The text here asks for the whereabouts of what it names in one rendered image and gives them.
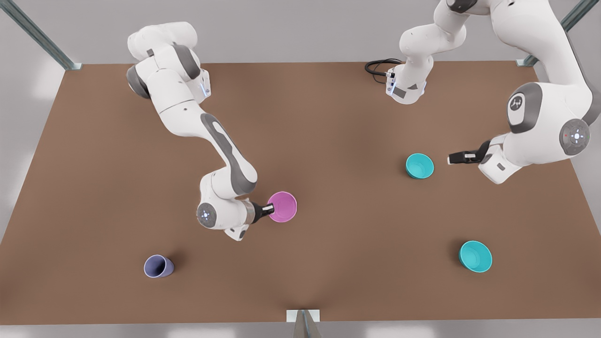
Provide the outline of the pink bowl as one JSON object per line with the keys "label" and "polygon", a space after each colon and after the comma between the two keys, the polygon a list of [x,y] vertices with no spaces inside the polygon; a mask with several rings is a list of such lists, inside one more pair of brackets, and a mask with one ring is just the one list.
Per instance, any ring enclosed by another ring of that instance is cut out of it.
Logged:
{"label": "pink bowl", "polygon": [[273,213],[269,217],[278,223],[285,223],[291,220],[297,210],[298,204],[295,197],[289,192],[279,191],[268,199],[268,203],[273,205]]}

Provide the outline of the teal blue bowl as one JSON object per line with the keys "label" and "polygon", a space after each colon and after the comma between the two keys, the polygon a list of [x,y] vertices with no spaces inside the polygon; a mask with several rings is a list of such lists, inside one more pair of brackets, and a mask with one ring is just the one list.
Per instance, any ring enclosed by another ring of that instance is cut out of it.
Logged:
{"label": "teal blue bowl", "polygon": [[487,272],[493,263],[492,253],[485,244],[477,240],[468,240],[459,249],[460,263],[468,270],[476,273]]}
{"label": "teal blue bowl", "polygon": [[411,154],[405,162],[405,169],[406,173],[414,179],[427,179],[434,172],[434,163],[425,154]]}

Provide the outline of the purple cup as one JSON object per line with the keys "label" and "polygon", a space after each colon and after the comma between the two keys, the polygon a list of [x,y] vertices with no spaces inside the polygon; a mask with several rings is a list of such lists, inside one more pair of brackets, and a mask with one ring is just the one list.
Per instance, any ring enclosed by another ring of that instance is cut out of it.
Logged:
{"label": "purple cup", "polygon": [[174,272],[174,263],[163,255],[155,254],[146,259],[143,270],[149,278],[163,278]]}

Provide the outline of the silver frame post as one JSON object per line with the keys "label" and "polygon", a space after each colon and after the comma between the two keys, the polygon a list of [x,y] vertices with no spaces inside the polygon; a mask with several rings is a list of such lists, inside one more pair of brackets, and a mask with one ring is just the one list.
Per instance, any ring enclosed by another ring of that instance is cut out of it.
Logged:
{"label": "silver frame post", "polygon": [[320,322],[320,310],[287,310],[286,316],[287,323],[294,322],[293,338],[322,338],[316,325]]}
{"label": "silver frame post", "polygon": [[30,36],[64,70],[81,70],[82,64],[73,62],[43,32],[13,0],[0,0],[0,9],[10,17],[28,36]]}
{"label": "silver frame post", "polygon": [[567,32],[590,11],[599,0],[579,0],[560,21],[543,0],[516,0],[517,17],[508,22],[508,38],[512,46],[529,55],[516,63],[519,67],[531,67],[537,62],[545,66],[559,67],[562,62],[570,69],[577,67],[575,54],[567,38]]}

